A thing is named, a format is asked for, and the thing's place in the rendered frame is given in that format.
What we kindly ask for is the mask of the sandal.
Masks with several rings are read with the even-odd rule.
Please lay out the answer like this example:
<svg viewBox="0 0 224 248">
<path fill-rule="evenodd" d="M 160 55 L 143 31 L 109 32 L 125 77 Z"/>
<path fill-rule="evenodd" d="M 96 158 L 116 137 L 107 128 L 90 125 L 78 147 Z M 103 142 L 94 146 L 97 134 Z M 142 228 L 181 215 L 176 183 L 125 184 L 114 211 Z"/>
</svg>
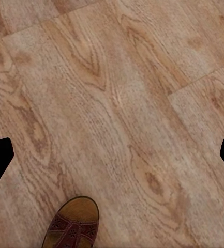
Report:
<svg viewBox="0 0 224 248">
<path fill-rule="evenodd" d="M 98 227 L 96 202 L 88 196 L 75 197 L 58 210 L 41 248 L 92 248 Z"/>
</svg>

